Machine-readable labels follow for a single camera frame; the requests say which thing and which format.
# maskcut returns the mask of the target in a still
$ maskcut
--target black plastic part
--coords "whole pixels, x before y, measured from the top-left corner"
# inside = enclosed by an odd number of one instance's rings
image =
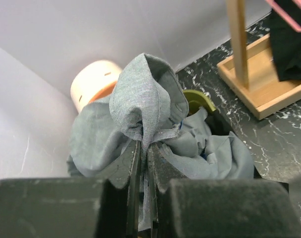
[[[162,209],[159,238],[301,237],[288,194],[276,182],[174,179]]]
[[[122,199],[123,191],[100,179],[3,180],[0,238],[120,237],[125,219],[110,215],[126,213]]]
[[[151,195],[151,237],[160,236],[161,224],[165,214],[163,209],[163,195],[169,187],[171,179],[186,179],[187,177],[172,166],[160,152],[162,143],[154,143],[150,146],[147,154],[148,178]]]
[[[128,207],[127,238],[136,238],[138,233],[140,166],[140,142],[131,141],[124,153],[98,175],[108,179],[116,188],[125,189],[128,195],[125,199]]]

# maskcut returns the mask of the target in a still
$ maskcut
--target black cloth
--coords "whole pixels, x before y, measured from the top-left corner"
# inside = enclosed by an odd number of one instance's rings
[[[222,117],[218,110],[209,114],[205,122],[210,127],[212,135],[229,135],[230,131],[234,132],[231,125]]]
[[[301,26],[301,10],[292,0],[276,0],[276,3]],[[279,80],[301,79],[301,33],[296,32],[274,10],[270,13],[268,24]]]

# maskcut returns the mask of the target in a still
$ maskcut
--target wooden stand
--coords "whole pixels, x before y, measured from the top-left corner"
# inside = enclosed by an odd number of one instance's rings
[[[222,79],[258,119],[301,99],[301,80],[278,80],[269,35],[246,47],[244,0],[226,3],[233,55],[217,65]]]

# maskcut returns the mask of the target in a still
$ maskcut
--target olive green object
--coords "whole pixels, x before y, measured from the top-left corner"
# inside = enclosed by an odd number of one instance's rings
[[[210,98],[201,91],[187,89],[183,94],[189,103],[189,116],[195,114],[201,107],[204,107],[209,114],[216,110]]]

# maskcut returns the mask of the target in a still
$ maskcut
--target wooden base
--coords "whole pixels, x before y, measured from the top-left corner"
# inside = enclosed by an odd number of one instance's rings
[[[236,77],[233,56],[218,63],[218,72],[258,119],[263,119],[301,99],[301,80],[278,80],[272,62],[269,35],[248,45],[246,53],[248,88]]]

